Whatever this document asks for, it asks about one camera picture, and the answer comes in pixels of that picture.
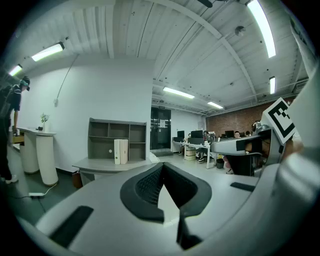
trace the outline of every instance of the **black trash bin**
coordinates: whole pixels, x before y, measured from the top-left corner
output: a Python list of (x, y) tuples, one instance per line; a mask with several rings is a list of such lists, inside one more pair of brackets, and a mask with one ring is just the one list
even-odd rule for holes
[(225, 165), (225, 161), (221, 158), (216, 160), (216, 168), (217, 169), (223, 169)]

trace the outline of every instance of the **fluorescent tube light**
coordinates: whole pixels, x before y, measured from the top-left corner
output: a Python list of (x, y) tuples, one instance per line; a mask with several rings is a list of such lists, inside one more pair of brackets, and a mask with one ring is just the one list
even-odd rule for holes
[(276, 78), (274, 76), (270, 77), (269, 81), (270, 81), (270, 94), (274, 94), (276, 91)]
[(22, 70), (22, 66), (18, 64), (9, 72), (9, 75), (13, 77), (16, 73), (18, 73), (21, 70)]
[(45, 57), (48, 57), (49, 55), (61, 52), (64, 49), (64, 45), (62, 42), (58, 42), (57, 44), (48, 47), (47, 49), (44, 49), (37, 54), (33, 55), (31, 58), (37, 62)]
[(267, 17), (264, 13), (264, 10), (262, 10), (262, 7), (259, 4), (258, 0), (251, 1), (250, 3), (247, 4), (247, 6), (249, 7), (256, 22), (260, 27), (269, 58), (275, 56), (276, 55), (275, 42), (271, 33), (271, 29), (270, 29)]
[(187, 97), (189, 99), (193, 99), (195, 96), (192, 96), (190, 94), (187, 94), (187, 93), (184, 93), (182, 91), (178, 91), (178, 90), (175, 90), (175, 89), (171, 89), (171, 88), (168, 88), (168, 87), (164, 87), (163, 90), (165, 92), (168, 92), (168, 93), (172, 93), (172, 94), (178, 94), (180, 96), (183, 96), (183, 97)]
[(216, 103), (213, 103), (213, 102), (208, 102), (208, 104), (209, 104), (209, 105), (212, 105), (212, 106), (214, 106), (214, 107), (216, 107), (216, 108), (218, 108), (218, 109), (223, 109), (223, 108), (224, 108), (223, 106), (220, 106), (220, 105), (218, 105), (218, 104), (216, 104)]

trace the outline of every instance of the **door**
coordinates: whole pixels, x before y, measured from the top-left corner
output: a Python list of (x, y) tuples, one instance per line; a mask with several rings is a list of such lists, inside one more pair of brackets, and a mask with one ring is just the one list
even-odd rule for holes
[(151, 108), (150, 149), (171, 148), (171, 110)]

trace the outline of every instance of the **backpack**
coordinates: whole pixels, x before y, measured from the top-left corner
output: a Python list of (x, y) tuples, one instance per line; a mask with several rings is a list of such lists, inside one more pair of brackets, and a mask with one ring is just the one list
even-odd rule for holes
[(10, 98), (14, 92), (14, 85), (9, 85), (0, 90), (0, 119), (4, 119), (8, 115), (11, 103)]

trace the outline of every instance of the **green floor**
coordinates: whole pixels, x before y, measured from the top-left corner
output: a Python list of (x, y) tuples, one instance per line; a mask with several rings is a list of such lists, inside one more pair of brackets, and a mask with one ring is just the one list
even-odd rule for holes
[(72, 176), (58, 172), (58, 184), (44, 197), (41, 199), (26, 197), (29, 192), (45, 193), (50, 187), (43, 184), (40, 172), (34, 174), (23, 172), (20, 153), (12, 148), (8, 149), (8, 161), (11, 172), (18, 175), (19, 181), (9, 185), (1, 181), (1, 191), (6, 195), (13, 212), (33, 225), (45, 211), (77, 191), (72, 184)]

